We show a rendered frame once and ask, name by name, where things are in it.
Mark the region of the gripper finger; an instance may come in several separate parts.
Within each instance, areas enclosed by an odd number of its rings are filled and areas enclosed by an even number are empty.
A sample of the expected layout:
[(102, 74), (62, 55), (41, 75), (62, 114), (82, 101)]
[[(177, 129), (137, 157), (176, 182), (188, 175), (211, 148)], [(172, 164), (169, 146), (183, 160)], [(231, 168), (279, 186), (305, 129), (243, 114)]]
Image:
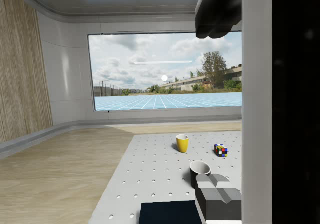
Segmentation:
[(195, 197), (206, 221), (242, 220), (242, 194), (223, 175), (197, 175)]
[(202, 0), (195, 17), (196, 37), (219, 39), (242, 20), (242, 0)]

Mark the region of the black mug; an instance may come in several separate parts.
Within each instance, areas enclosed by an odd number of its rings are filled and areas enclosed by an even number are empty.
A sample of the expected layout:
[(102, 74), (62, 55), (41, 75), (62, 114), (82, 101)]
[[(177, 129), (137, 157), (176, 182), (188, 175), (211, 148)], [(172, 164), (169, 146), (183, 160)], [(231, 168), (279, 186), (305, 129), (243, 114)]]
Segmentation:
[(197, 175), (211, 175), (211, 167), (202, 160), (194, 160), (189, 165), (190, 169), (190, 180), (191, 186), (195, 189), (196, 188), (196, 176)]

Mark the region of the black stove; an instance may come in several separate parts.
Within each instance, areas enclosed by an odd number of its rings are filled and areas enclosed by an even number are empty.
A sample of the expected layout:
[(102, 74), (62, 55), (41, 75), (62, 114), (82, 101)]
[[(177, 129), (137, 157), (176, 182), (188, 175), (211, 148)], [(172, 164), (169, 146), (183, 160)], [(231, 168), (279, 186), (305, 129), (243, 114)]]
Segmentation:
[(194, 200), (142, 203), (139, 224), (202, 224)]

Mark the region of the puzzle cube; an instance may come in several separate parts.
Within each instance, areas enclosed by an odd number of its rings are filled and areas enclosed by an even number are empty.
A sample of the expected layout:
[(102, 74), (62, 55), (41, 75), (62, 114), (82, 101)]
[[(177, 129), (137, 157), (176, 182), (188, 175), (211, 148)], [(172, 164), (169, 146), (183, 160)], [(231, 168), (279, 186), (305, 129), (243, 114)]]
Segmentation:
[(223, 144), (215, 144), (214, 152), (218, 157), (227, 157), (228, 156), (228, 148)]

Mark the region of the yellow mug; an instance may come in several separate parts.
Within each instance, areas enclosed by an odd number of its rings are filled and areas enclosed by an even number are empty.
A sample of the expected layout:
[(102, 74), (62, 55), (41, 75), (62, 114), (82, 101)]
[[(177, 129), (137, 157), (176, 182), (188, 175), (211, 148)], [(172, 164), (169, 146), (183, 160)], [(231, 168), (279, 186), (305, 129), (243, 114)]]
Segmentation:
[(176, 145), (180, 153), (186, 153), (189, 145), (189, 137), (185, 134), (176, 136)]

